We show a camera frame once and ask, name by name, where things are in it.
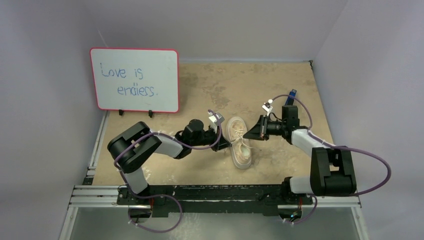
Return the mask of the beige canvas sneaker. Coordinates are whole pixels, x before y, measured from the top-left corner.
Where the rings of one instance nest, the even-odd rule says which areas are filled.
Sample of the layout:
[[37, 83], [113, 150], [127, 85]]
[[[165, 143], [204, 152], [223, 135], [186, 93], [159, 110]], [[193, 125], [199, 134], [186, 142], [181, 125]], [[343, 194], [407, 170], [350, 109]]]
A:
[[248, 129], [241, 117], [232, 117], [226, 126], [228, 140], [231, 143], [230, 152], [234, 165], [241, 170], [248, 169], [252, 164], [252, 147], [244, 138]]

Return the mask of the white shoelace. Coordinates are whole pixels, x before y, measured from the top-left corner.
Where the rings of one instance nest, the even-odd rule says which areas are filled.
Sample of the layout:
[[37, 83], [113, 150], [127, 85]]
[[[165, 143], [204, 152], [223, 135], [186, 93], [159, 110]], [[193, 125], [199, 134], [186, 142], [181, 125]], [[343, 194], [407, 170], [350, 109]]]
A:
[[228, 136], [230, 138], [230, 142], [231, 142], [231, 146], [233, 148], [235, 148], [237, 145], [241, 145], [244, 146], [248, 149], [251, 149], [252, 147], [249, 146], [244, 138], [243, 135], [247, 132], [247, 130], [245, 130], [244, 128], [239, 128], [239, 129], [235, 129], [235, 128], [231, 128], [228, 131]]

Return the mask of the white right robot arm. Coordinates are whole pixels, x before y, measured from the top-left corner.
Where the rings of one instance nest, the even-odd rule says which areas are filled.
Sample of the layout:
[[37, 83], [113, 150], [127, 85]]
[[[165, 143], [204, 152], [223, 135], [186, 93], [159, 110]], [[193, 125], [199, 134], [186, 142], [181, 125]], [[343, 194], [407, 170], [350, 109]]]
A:
[[300, 125], [297, 106], [284, 105], [281, 119], [271, 120], [267, 115], [261, 115], [243, 138], [267, 141], [270, 136], [280, 136], [310, 157], [309, 175], [286, 177], [282, 182], [280, 196], [284, 202], [292, 204], [301, 194], [331, 197], [353, 195], [357, 182], [351, 152], [325, 146], [312, 138], [310, 133], [306, 126]]

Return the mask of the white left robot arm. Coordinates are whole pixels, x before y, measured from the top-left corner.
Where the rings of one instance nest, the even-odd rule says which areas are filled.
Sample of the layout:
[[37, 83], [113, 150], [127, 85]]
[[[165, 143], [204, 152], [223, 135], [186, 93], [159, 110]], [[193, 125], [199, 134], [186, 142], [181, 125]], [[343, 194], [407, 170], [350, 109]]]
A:
[[129, 197], [138, 205], [146, 203], [150, 186], [144, 176], [143, 164], [153, 154], [182, 159], [192, 150], [212, 149], [214, 152], [231, 147], [220, 126], [221, 120], [212, 120], [208, 129], [199, 119], [192, 119], [183, 130], [174, 136], [153, 132], [140, 121], [113, 138], [107, 150], [114, 160], [125, 184], [130, 189]]

